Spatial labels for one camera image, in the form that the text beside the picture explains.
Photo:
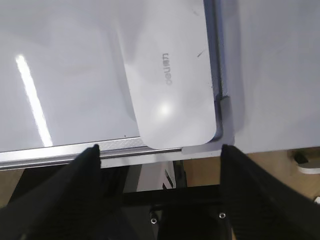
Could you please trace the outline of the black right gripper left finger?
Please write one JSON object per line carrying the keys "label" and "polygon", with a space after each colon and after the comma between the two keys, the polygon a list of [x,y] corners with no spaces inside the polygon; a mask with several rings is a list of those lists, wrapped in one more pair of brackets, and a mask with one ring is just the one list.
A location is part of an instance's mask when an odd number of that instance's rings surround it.
{"label": "black right gripper left finger", "polygon": [[3,240],[123,240],[118,197],[125,169],[101,168],[98,145],[84,150],[0,211]]}

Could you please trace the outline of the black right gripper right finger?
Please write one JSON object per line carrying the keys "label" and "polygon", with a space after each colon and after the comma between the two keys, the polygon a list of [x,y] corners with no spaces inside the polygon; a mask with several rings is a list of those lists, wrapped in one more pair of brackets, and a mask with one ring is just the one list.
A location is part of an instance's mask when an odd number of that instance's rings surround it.
{"label": "black right gripper right finger", "polygon": [[220,194],[238,240],[318,240],[320,206],[233,145],[220,154]]}

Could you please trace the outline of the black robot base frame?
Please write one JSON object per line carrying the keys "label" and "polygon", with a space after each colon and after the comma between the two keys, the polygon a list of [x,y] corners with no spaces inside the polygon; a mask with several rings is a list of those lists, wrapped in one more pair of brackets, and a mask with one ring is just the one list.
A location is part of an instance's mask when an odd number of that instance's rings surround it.
{"label": "black robot base frame", "polygon": [[232,229],[218,185],[187,186],[182,161],[173,162],[170,187],[123,195],[121,210],[139,240],[230,240]]}

